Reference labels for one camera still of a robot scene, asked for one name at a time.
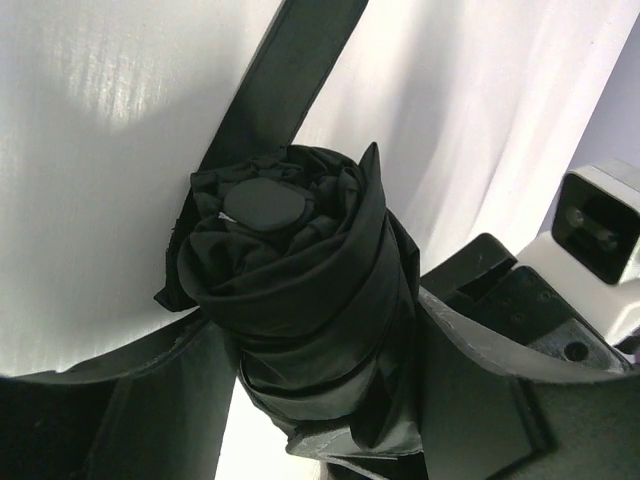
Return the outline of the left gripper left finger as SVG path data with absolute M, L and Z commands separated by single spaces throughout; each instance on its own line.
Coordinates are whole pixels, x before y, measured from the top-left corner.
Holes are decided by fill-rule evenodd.
M 1 380 L 4 479 L 212 479 L 235 381 L 191 314 L 64 372 Z

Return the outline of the black folding umbrella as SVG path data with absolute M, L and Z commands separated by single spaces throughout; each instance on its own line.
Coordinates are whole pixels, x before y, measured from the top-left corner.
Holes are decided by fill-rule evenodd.
M 228 337 L 289 453 L 341 479 L 423 479 L 412 380 L 419 250 L 359 160 L 294 143 L 362 1 L 286 1 L 198 170 L 156 300 Z

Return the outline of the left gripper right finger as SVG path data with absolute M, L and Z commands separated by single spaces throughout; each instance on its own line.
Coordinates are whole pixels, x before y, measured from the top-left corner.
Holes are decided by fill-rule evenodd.
M 413 367 L 420 447 L 396 427 L 368 447 L 334 424 L 297 434 L 289 453 L 371 479 L 635 479 L 639 373 L 575 317 L 530 344 L 424 292 Z

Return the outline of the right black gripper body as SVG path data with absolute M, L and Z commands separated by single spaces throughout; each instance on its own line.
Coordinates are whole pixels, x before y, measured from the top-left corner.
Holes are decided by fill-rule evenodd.
M 483 233 L 423 275 L 421 286 L 476 323 L 552 358 L 626 373 L 630 363 L 533 268 Z

